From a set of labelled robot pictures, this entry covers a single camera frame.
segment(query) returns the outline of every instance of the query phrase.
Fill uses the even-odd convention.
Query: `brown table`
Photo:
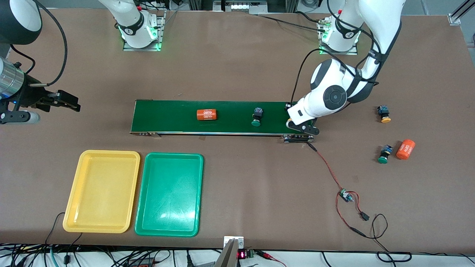
[[[380,250],[340,220],[338,188],[304,144],[129,134],[135,99],[289,101],[302,59],[317,46],[315,32],[239,12],[180,12],[167,24],[162,52],[134,53],[122,52],[107,10],[52,11],[66,32],[69,57],[51,89],[78,96],[82,110],[53,108],[37,125],[0,127],[0,242],[43,243],[65,210],[79,155],[105,149],[138,151],[142,161],[153,151],[201,153],[199,233],[137,236],[134,209],[124,234],[84,234],[79,244],[219,248],[223,236],[242,235],[247,246],[262,249]],[[311,26],[299,15],[278,17]],[[63,48],[56,26],[45,14],[43,20],[38,40],[18,48],[36,59],[31,74],[47,82],[59,71]],[[386,215],[389,229],[380,241],[388,249],[475,252],[474,67],[460,28],[445,16],[402,21],[380,85],[364,102],[319,119],[314,144],[342,186],[361,195],[364,212]],[[362,37],[360,51],[368,46]],[[341,58],[354,65],[364,54]],[[327,58],[307,60],[297,97],[309,91],[311,73]],[[28,64],[18,55],[10,59]],[[378,122],[379,105],[389,106],[389,124]],[[381,146],[406,138],[417,143],[408,161],[376,162]],[[340,209],[352,226],[370,233],[370,221],[353,204],[341,202]],[[50,242],[76,237],[58,223]]]

